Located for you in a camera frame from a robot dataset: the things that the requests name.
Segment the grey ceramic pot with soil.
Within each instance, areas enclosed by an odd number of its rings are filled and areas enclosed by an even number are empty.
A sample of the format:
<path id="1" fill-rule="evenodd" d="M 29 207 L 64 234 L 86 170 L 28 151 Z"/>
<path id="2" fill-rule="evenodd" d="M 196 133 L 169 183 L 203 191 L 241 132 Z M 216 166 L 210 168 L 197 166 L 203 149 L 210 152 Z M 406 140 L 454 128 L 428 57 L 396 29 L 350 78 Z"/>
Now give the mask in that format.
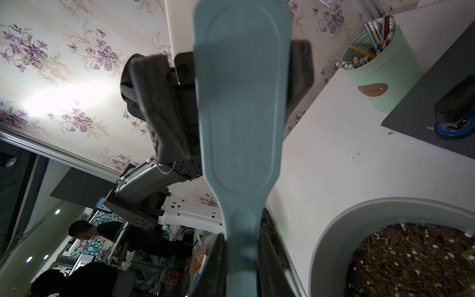
<path id="1" fill-rule="evenodd" d="M 312 297 L 472 297 L 475 215 L 442 202 L 383 198 L 333 219 L 315 247 Z"/>

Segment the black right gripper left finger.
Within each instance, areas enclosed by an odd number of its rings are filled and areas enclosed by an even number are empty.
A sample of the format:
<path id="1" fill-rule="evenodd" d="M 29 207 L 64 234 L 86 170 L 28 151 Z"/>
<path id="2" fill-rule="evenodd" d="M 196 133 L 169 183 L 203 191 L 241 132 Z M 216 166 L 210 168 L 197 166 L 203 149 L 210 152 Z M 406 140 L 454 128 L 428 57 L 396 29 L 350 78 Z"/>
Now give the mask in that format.
<path id="1" fill-rule="evenodd" d="M 227 250 L 225 235 L 216 236 L 212 250 L 206 260 L 197 283 L 190 291 L 190 297 L 225 297 L 227 276 Z"/>

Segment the light teal scrub brush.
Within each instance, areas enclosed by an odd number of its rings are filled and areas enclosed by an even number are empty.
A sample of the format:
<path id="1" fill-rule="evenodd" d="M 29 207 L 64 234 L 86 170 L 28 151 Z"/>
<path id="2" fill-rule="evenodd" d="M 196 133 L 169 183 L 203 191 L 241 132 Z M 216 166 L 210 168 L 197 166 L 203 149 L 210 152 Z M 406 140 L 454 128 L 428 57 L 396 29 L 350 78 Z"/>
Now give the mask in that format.
<path id="1" fill-rule="evenodd" d="M 200 1 L 192 16 L 202 163 L 224 220 L 229 297 L 257 296 L 261 215 L 280 174 L 291 26 L 284 1 Z"/>

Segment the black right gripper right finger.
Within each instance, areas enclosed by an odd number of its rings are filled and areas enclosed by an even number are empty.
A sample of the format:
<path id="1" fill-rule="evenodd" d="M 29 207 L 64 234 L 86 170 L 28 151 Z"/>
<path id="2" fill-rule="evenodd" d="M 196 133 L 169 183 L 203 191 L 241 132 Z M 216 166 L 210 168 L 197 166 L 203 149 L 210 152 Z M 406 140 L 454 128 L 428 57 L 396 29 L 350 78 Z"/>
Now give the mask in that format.
<path id="1" fill-rule="evenodd" d="M 261 226 L 258 243 L 258 296 L 296 297 L 289 262 L 276 232 Z"/>

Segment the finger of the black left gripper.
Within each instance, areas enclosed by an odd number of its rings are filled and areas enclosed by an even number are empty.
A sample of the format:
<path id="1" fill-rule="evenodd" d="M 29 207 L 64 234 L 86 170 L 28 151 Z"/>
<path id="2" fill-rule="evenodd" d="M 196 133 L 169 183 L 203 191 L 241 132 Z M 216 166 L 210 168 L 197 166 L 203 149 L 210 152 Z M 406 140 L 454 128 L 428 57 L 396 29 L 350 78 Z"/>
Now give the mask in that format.
<path id="1" fill-rule="evenodd" d="M 178 114 L 168 59 L 162 54 L 135 55 L 129 74 L 139 107 L 147 122 L 157 162 L 171 163 L 191 158 L 184 126 Z"/>
<path id="2" fill-rule="evenodd" d="M 314 84 L 314 64 L 309 40 L 293 40 L 288 73 L 286 117 L 300 104 Z"/>

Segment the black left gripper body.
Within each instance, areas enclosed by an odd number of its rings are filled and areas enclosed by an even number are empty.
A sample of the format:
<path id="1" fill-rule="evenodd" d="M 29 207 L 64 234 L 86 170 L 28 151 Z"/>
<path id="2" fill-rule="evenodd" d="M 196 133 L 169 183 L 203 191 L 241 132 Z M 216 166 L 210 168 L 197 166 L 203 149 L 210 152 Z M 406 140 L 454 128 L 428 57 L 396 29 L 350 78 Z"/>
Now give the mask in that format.
<path id="1" fill-rule="evenodd" d="M 129 74 L 129 60 L 135 55 L 139 54 L 134 54 L 127 60 L 121 74 L 119 86 L 122 99 L 127 104 L 127 110 L 136 118 L 145 121 Z M 164 165 L 168 172 L 178 175 L 178 181 L 193 180 L 203 175 L 197 96 L 195 94 L 194 55 L 191 52 L 180 53 L 175 59 L 175 65 L 169 67 L 171 69 L 169 81 L 173 83 L 176 96 L 175 101 L 179 110 L 178 114 L 184 126 L 191 158 L 178 162 L 159 163 L 155 155 L 151 160 L 140 165 L 128 165 L 121 174 L 121 179 L 130 177 L 133 173 L 145 168 L 147 165 Z"/>

